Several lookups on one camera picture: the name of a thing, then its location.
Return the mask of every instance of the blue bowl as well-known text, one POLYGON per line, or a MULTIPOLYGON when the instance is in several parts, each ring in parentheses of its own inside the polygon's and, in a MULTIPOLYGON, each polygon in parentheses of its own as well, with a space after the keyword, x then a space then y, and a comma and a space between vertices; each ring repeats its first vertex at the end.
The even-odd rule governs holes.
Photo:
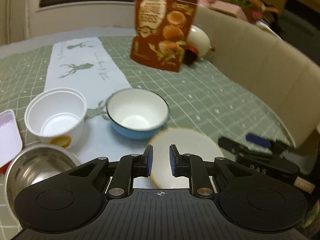
POLYGON ((169 118, 167 102, 158 94, 143 89, 122 89, 106 103, 112 127, 135 140, 151 138, 169 118))

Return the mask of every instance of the stainless steel bowl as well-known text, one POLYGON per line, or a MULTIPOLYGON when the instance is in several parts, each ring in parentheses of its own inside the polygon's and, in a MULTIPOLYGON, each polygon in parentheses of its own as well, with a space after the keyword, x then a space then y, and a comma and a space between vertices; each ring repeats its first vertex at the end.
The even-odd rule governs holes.
POLYGON ((76 156, 52 144, 36 144, 22 150, 10 163, 4 177, 6 204, 16 218, 14 200, 24 188, 80 165, 76 156))

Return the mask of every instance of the paper plate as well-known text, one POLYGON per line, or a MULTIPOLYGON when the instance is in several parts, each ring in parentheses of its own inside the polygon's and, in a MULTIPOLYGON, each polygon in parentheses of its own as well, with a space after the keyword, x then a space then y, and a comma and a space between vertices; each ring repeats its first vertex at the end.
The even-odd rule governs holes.
POLYGON ((175 144, 179 153, 199 155, 204 161, 213 162, 223 157, 218 145, 211 138, 194 130, 168 128, 155 135, 149 144, 153 146, 152 180, 159 188, 188 188, 189 179, 172 176, 169 160, 169 146, 175 144))

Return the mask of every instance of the snack bag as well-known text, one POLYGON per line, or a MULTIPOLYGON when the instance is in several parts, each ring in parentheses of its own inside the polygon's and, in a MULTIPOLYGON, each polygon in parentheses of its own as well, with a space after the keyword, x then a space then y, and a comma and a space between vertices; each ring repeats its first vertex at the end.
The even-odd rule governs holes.
POLYGON ((136 0, 131 59, 178 72, 197 0, 136 0))

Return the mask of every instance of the white bowl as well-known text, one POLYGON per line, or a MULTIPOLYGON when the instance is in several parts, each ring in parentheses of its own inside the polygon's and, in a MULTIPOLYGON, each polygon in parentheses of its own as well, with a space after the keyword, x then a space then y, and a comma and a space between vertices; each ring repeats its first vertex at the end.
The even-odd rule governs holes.
POLYGON ((169 118, 164 99, 148 90, 123 89, 108 99, 107 113, 113 128, 132 139, 150 138, 169 118))
POLYGON ((64 148, 81 137, 87 103, 71 88, 55 88, 41 93, 28 105, 24 120, 28 130, 41 142, 64 148))

